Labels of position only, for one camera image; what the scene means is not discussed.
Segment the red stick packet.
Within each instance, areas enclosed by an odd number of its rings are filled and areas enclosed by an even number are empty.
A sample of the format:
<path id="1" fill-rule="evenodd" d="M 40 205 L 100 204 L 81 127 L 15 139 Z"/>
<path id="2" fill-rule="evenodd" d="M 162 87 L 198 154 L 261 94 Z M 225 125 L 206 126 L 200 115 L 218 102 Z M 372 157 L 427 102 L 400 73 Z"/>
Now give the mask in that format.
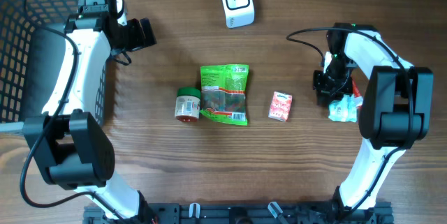
<path id="1" fill-rule="evenodd" d="M 363 97 L 360 93 L 360 90 L 358 89 L 358 86 L 354 80 L 352 80 L 352 88 L 353 88 L 353 103 L 357 108 L 362 107 L 363 103 Z"/>

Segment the green lid spice jar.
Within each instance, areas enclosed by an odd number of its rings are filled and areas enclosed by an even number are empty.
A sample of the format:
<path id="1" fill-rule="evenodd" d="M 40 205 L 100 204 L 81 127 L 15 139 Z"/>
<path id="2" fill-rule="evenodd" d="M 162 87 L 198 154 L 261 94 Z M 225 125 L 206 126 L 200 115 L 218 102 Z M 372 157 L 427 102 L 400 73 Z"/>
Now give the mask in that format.
<path id="1" fill-rule="evenodd" d="M 177 90 L 175 118 L 181 122 L 197 122 L 200 116 L 201 92 L 193 87 Z"/>

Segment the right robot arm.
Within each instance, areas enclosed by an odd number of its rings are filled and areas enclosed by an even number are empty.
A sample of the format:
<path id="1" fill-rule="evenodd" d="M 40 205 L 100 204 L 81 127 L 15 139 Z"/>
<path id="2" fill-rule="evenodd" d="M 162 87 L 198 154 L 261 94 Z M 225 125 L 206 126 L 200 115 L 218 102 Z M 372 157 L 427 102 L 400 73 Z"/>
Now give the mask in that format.
<path id="1" fill-rule="evenodd" d="M 362 144 L 348 177 L 335 190 L 328 218 L 366 222 L 378 218 L 377 193 L 393 164 L 429 130 L 433 72 L 399 57 L 371 25 L 336 23 L 322 29 L 328 52 L 314 71 L 317 103 L 342 106 L 354 95 L 352 72 L 369 80 L 356 112 Z"/>

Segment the green gummy candy bag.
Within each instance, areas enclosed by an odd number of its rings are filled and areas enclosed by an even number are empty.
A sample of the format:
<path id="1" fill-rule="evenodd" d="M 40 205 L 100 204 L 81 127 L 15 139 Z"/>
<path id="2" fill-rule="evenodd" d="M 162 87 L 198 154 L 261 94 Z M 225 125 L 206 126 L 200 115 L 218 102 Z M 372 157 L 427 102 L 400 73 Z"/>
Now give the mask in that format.
<path id="1" fill-rule="evenodd" d="M 200 113 L 215 122 L 247 126 L 245 107 L 249 66 L 202 66 Z"/>

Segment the mint green wipes pack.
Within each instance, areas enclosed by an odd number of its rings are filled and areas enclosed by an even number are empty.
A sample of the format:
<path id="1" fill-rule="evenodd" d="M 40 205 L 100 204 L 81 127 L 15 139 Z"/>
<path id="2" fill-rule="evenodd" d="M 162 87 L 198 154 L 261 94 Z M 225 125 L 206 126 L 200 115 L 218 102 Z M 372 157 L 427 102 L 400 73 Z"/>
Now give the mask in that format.
<path id="1" fill-rule="evenodd" d="M 332 121 L 356 123 L 358 114 L 354 95 L 344 95 L 341 100 L 331 102 L 328 118 Z"/>

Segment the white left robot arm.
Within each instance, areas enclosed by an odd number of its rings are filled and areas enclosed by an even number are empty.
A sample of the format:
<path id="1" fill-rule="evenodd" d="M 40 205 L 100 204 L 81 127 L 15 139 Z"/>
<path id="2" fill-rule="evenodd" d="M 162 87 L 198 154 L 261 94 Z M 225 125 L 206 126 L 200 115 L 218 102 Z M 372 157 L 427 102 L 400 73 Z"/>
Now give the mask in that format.
<path id="1" fill-rule="evenodd" d="M 156 43 L 148 19 L 128 20 L 124 0 L 83 0 L 60 36 L 64 59 L 52 95 L 23 134 L 44 181 L 86 196 L 108 223 L 157 223 L 140 191 L 115 171 L 115 151 L 96 120 L 96 96 L 108 60 Z"/>

